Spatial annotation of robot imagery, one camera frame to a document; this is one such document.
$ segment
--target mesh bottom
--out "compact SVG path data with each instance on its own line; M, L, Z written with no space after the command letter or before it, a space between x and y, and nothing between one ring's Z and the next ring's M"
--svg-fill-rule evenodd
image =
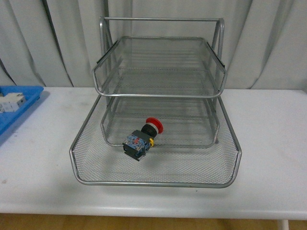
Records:
M76 175L83 182L168 183L168 186L182 183L182 186L218 187L235 176L240 151L219 100L216 115L220 129L218 141L212 147L153 147L140 162L125 155L122 147L106 144L100 127L105 107L105 98L100 98L72 147Z

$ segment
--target white block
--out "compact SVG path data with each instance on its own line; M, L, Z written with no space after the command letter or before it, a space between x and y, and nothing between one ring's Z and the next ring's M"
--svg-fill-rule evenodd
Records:
M25 102L22 93L9 93L5 97L0 97L0 104L5 112L16 112Z

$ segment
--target wire mesh tray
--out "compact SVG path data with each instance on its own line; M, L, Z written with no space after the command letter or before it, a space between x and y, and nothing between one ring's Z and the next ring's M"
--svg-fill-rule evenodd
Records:
M204 100L198 102L192 100L190 104L193 105L190 108L197 109L200 102L203 103ZM234 181L241 158L241 149L220 97L216 103L219 131L217 141L214 141L210 148L197 148L197 146L180 148L174 143L164 146L163 142L165 143L166 140L163 141L161 135L161 138L156 140L156 143L160 142L161 146L151 148L141 161L136 161L124 154L122 146L107 144L100 127L100 124L108 126L107 119L110 119L109 122L112 120L114 122L114 117L123 117L121 109L125 108L125 103L125 101L110 101L105 113L106 98L101 96L97 98L70 149L73 171L79 182L87 185L222 188ZM186 111L186 113L194 114L194 111ZM129 132L124 128L122 135L127 136ZM119 142L120 140L114 138L114 143Z
M197 37L122 37L93 69L102 96L213 98L226 81L224 65Z
M117 97L111 99L101 122L106 143L122 146L127 135L141 129L151 116L164 126L154 139L156 148L209 148L220 126L210 99Z

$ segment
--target yellow ring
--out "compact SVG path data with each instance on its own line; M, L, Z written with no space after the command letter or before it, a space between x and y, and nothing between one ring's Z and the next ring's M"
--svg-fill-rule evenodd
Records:
M154 140L152 138L149 138L150 147L154 146Z

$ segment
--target curtain fold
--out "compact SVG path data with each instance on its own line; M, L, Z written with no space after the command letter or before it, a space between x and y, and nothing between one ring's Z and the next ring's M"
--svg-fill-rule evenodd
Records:
M46 11L40 0L11 0L24 38L30 68L41 85L71 86L60 59Z
M99 17L106 12L223 17L226 88L307 88L305 0L0 0L0 84L92 87L90 72L102 56ZM214 31L213 23L115 21L110 27L113 41L153 35L211 42Z

